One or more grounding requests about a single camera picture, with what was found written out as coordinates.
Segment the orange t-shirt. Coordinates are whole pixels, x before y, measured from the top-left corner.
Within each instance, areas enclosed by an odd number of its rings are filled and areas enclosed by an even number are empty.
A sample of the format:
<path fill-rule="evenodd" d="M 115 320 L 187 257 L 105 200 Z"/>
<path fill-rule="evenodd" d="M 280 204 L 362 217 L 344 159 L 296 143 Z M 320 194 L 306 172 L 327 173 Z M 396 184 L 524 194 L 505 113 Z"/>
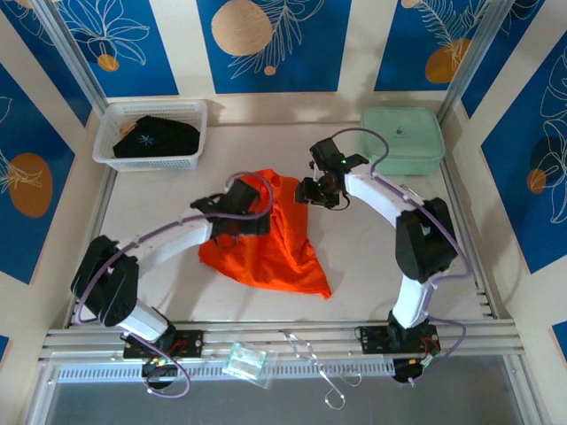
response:
<path fill-rule="evenodd" d="M 263 290 L 278 290 L 329 299 L 332 290 L 307 236 L 308 209 L 295 201 L 299 181 L 272 169 L 258 170 L 242 177 L 260 192 L 260 205 L 270 211 L 270 230 L 264 236 L 240 236 L 232 248 L 214 241 L 200 245 L 200 261 L 242 284 Z"/>

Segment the green plastic container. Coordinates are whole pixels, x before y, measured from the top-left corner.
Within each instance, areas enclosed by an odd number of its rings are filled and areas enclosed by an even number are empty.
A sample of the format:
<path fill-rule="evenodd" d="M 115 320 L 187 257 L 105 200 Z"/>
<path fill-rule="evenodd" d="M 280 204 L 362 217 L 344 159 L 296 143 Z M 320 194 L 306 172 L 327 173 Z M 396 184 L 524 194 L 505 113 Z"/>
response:
<path fill-rule="evenodd" d="M 425 107 L 373 107 L 361 115 L 361 154 L 383 175 L 426 176 L 436 172 L 446 147 L 435 114 Z"/>

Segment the black t-shirt with blue print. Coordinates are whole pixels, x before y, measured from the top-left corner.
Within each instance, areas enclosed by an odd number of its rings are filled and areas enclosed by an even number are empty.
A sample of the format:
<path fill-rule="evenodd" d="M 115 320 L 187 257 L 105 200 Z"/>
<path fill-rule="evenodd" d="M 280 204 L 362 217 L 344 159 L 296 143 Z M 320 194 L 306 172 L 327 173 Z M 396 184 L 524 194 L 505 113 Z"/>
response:
<path fill-rule="evenodd" d="M 116 158 L 190 156 L 198 151 L 200 132 L 191 124 L 152 116 L 135 123 L 113 146 Z"/>

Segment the white plastic basket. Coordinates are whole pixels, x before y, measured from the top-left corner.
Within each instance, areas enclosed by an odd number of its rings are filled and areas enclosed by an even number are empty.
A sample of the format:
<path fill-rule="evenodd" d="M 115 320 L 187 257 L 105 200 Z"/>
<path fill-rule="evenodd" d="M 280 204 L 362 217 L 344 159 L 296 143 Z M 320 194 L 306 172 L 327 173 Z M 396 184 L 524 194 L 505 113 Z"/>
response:
<path fill-rule="evenodd" d="M 194 154 L 141 158 L 118 158 L 113 146 L 120 131 L 128 123 L 144 116 L 174 120 L 192 125 L 199 132 L 198 148 Z M 194 169 L 206 145 L 207 105 L 197 99 L 168 99 L 114 102 L 106 108 L 93 144 L 92 158 L 118 172 L 155 171 L 164 169 Z"/>

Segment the clear plastic bag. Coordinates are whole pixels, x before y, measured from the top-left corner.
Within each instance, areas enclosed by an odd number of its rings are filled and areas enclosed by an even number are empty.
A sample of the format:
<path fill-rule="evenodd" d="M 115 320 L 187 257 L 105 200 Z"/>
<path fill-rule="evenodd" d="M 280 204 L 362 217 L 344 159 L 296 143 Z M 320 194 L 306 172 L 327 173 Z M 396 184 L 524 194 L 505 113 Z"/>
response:
<path fill-rule="evenodd" d="M 231 378 L 269 390 L 278 362 L 279 354 L 275 351 L 264 350 L 249 343 L 235 342 L 231 346 L 222 372 Z"/>

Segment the black left controller module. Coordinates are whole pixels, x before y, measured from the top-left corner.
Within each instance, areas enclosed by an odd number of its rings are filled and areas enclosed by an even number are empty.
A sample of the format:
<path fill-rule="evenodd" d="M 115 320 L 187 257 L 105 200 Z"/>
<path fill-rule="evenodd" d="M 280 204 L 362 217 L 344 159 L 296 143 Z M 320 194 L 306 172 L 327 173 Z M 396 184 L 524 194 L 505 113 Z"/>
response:
<path fill-rule="evenodd" d="M 176 365 L 164 357 L 153 358 L 142 365 L 142 378 L 152 390 L 163 390 L 178 377 Z"/>

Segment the black controller module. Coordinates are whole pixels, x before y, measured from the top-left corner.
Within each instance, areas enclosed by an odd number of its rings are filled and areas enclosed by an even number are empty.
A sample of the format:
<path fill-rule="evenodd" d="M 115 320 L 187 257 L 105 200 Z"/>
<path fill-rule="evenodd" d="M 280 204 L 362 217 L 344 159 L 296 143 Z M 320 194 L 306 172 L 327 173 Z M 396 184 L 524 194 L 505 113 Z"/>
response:
<path fill-rule="evenodd" d="M 416 378 L 421 376 L 432 362 L 432 357 L 425 359 L 406 358 L 394 359 L 394 376 L 393 379 L 398 383 L 412 383 Z"/>
<path fill-rule="evenodd" d="M 178 377 L 176 365 L 164 357 L 153 358 L 142 365 L 142 378 L 152 390 L 163 390 Z"/>

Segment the black right controller module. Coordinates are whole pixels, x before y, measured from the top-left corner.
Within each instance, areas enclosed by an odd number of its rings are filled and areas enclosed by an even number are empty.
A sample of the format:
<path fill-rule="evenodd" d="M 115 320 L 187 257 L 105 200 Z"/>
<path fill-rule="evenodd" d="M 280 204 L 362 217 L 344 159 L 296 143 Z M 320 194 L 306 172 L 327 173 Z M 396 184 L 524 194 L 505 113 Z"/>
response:
<path fill-rule="evenodd" d="M 412 383 L 416 378 L 421 376 L 432 362 L 432 357 L 425 359 L 406 358 L 394 359 L 394 376 L 393 379 L 398 383 Z"/>

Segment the aluminium front frame rail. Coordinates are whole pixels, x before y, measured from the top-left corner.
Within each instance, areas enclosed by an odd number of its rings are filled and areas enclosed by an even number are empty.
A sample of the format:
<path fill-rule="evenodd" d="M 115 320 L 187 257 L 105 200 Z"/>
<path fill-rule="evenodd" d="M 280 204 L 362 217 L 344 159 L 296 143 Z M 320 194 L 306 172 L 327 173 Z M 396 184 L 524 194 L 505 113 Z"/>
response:
<path fill-rule="evenodd" d="M 523 355 L 525 349 L 512 320 L 465 321 L 467 334 L 454 351 L 456 356 Z M 187 322 L 179 329 L 204 332 L 202 359 L 225 359 L 235 342 L 279 352 L 283 359 L 295 353 L 284 338 L 288 331 L 311 344 L 320 359 L 360 359 L 361 343 L 353 321 L 324 322 Z M 52 329 L 47 333 L 38 360 L 122 361 L 124 342 L 120 331 L 101 327 Z"/>

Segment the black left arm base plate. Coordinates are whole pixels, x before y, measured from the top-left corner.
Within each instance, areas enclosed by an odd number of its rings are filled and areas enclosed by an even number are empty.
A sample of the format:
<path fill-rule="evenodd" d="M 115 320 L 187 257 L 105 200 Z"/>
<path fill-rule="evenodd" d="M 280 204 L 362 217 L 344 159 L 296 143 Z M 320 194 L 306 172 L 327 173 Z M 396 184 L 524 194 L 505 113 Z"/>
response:
<path fill-rule="evenodd" d="M 200 358 L 203 348 L 203 336 L 204 332 L 202 330 L 177 329 L 173 333 L 159 338 L 151 345 L 174 358 Z M 159 355 L 154 349 L 151 349 L 146 344 L 142 344 L 133 335 L 122 336 L 120 339 L 125 343 L 123 349 L 124 359 L 149 359 Z"/>

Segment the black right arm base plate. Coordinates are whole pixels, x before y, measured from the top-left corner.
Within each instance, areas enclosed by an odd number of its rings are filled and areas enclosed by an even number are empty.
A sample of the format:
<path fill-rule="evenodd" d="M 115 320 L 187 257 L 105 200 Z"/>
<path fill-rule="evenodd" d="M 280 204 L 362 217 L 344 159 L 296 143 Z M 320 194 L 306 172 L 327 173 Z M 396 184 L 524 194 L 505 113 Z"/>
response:
<path fill-rule="evenodd" d="M 441 351 L 437 328 L 429 322 L 415 328 L 398 325 L 359 326 L 354 330 L 364 354 L 432 354 Z"/>

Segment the aluminium side rail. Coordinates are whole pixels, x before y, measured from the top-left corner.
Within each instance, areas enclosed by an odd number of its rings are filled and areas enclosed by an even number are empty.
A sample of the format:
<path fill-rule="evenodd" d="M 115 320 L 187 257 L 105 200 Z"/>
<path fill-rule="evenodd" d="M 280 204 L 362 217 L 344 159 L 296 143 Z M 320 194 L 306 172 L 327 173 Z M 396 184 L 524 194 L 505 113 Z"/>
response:
<path fill-rule="evenodd" d="M 478 226 L 470 209 L 470 199 L 455 167 L 448 160 L 443 160 L 441 173 L 447 188 L 447 194 L 454 212 L 457 232 L 462 241 L 463 250 L 468 255 L 473 281 L 477 288 L 479 303 L 485 318 L 503 320 L 511 316 L 501 300 L 500 292 L 492 273 L 485 267 L 479 249 Z"/>

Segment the aluminium corner post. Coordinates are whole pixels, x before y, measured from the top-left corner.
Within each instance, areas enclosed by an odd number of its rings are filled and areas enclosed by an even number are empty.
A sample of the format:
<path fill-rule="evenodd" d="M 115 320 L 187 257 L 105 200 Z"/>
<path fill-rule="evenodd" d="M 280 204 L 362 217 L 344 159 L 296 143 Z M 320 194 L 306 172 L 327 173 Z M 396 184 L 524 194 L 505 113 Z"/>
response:
<path fill-rule="evenodd" d="M 67 68 L 92 108 L 102 116 L 108 106 L 106 95 L 52 0 L 31 0 L 37 18 L 49 35 Z"/>
<path fill-rule="evenodd" d="M 479 23 L 478 30 L 473 36 L 461 64 L 457 68 L 454 79 L 450 82 L 443 102 L 436 114 L 440 126 L 443 127 L 447 123 L 450 113 L 461 100 L 464 91 L 469 87 L 472 78 L 514 2 L 515 0 L 491 0 L 488 3 L 486 15 Z"/>

